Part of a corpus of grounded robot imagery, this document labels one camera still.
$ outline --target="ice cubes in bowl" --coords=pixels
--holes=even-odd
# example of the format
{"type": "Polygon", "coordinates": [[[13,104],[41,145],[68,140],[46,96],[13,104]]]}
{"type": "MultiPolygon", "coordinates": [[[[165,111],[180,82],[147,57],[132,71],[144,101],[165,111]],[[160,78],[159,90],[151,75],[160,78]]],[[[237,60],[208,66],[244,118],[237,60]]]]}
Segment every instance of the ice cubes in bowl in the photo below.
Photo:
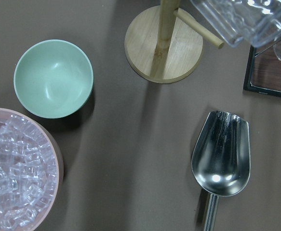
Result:
{"type": "Polygon", "coordinates": [[[62,178],[62,156],[48,131],[21,113],[0,108],[0,231],[36,229],[62,178]]]}

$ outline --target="round wooden base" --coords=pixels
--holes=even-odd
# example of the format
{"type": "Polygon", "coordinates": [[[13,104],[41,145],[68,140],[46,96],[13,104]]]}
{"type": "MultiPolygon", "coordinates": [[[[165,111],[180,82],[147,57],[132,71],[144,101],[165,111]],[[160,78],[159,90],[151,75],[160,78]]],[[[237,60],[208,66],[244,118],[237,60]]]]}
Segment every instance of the round wooden base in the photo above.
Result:
{"type": "Polygon", "coordinates": [[[131,67],[143,78],[172,83],[195,70],[201,59],[203,41],[202,36],[177,18],[168,54],[155,54],[159,17],[160,6],[154,6],[131,22],[125,36],[125,53],[131,67]]]}

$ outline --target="scoop handle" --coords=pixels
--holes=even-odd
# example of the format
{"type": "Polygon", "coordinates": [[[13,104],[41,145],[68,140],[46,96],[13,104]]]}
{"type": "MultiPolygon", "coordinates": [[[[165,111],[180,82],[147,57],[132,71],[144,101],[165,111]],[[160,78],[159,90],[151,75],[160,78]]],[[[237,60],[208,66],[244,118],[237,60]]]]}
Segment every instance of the scoop handle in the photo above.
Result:
{"type": "Polygon", "coordinates": [[[215,216],[217,212],[218,196],[210,194],[209,205],[207,210],[207,217],[203,227],[203,231],[213,231],[215,216]]]}

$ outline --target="pink bowl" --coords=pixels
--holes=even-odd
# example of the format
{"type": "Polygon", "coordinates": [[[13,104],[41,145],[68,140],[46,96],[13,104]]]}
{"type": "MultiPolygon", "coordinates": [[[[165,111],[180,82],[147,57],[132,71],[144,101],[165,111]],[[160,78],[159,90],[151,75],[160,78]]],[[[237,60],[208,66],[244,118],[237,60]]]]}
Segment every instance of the pink bowl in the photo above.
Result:
{"type": "Polygon", "coordinates": [[[34,120],[32,120],[31,118],[27,117],[26,115],[23,115],[19,112],[13,111],[13,110],[9,110],[9,109],[4,109],[4,108],[0,108],[0,119],[8,119],[11,115],[17,115],[17,116],[21,116],[25,119],[27,119],[32,125],[34,125],[38,130],[41,131],[41,133],[43,134],[43,136],[45,137],[45,139],[47,140],[47,142],[49,143],[53,154],[54,154],[54,158],[55,158],[55,163],[56,163],[56,171],[57,171],[57,175],[58,177],[56,178],[56,187],[55,187],[55,191],[54,191],[54,199],[51,201],[50,205],[44,209],[43,211],[41,211],[35,218],[35,221],[20,227],[18,226],[15,231],[32,231],[35,230],[42,222],[43,220],[46,218],[46,216],[48,215],[49,211],[51,210],[56,195],[58,193],[58,190],[62,184],[62,180],[63,180],[63,159],[62,159],[62,155],[59,149],[58,144],[56,143],[56,141],[54,140],[54,138],[51,136],[51,134],[40,124],[38,124],[37,122],[35,122],[34,120]]]}

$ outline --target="wooden tray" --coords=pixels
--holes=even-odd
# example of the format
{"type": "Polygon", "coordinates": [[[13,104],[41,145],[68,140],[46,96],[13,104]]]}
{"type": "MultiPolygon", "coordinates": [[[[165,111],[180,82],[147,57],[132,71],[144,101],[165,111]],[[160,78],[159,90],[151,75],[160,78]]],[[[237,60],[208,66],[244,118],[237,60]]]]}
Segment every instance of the wooden tray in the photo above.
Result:
{"type": "Polygon", "coordinates": [[[257,49],[251,47],[244,90],[281,97],[281,61],[276,57],[273,47],[257,57],[256,52],[257,49]]]}

